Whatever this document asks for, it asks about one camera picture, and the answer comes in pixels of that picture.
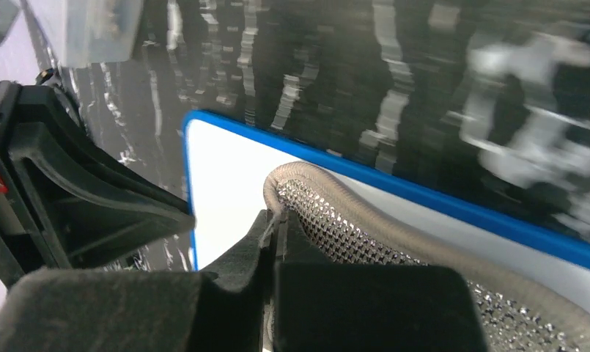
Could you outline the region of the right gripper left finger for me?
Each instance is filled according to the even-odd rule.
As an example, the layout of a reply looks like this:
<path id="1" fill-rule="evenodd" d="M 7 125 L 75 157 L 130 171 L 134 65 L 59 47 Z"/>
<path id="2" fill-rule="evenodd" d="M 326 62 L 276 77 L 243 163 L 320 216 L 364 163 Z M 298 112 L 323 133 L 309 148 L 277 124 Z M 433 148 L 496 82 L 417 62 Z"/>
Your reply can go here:
<path id="1" fill-rule="evenodd" d="M 0 351 L 260 351 L 275 216 L 202 271 L 41 269 L 0 309 Z"/>

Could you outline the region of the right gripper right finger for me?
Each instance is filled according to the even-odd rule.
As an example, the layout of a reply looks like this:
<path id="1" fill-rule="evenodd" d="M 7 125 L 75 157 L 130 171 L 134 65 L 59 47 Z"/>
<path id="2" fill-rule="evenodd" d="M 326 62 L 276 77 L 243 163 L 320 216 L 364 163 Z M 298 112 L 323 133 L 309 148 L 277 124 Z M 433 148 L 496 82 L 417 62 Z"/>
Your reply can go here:
<path id="1" fill-rule="evenodd" d="M 471 292 L 438 265 L 341 264 L 289 212 L 274 269 L 275 351 L 486 351 Z"/>

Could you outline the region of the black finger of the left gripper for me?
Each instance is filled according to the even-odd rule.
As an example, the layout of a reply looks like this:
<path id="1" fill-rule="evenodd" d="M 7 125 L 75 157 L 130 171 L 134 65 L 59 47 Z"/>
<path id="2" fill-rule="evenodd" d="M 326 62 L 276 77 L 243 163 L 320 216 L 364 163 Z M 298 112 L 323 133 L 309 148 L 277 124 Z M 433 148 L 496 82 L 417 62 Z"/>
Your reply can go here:
<path id="1" fill-rule="evenodd" d="M 98 268 L 193 229 L 187 203 L 101 150 L 54 88 L 0 81 L 0 280 Z"/>

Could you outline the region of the blue framed whiteboard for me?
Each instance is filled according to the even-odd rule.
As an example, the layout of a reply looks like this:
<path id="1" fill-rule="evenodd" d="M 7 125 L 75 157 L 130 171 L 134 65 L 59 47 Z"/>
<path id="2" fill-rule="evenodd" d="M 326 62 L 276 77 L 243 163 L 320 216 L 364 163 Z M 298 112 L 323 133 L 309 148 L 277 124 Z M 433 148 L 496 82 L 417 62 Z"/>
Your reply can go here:
<path id="1" fill-rule="evenodd" d="M 590 243 L 418 186 L 207 111 L 182 122 L 193 266 L 239 241 L 264 208 L 265 178 L 307 161 L 389 216 L 534 279 L 590 312 Z"/>

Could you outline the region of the silver mesh scrubber pad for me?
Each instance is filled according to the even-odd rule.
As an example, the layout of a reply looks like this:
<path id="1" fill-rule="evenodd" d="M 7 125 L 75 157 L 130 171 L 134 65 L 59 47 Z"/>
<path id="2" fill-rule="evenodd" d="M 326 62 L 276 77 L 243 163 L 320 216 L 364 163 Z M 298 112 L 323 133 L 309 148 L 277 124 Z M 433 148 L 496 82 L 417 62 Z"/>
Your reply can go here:
<path id="1" fill-rule="evenodd" d="M 306 162 L 274 169 L 263 197 L 295 211 L 311 242 L 339 263 L 444 265 L 462 274 L 490 351 L 590 351 L 590 313 L 550 288 L 454 248 L 376 210 Z"/>

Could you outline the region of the clear plastic screw box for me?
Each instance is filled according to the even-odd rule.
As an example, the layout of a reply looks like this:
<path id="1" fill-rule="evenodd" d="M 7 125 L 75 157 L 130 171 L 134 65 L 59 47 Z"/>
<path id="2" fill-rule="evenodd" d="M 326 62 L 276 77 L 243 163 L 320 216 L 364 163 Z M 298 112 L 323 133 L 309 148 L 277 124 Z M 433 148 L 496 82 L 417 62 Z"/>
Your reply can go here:
<path id="1" fill-rule="evenodd" d="M 131 58 L 143 0 L 35 0 L 28 4 L 62 66 L 84 68 Z"/>

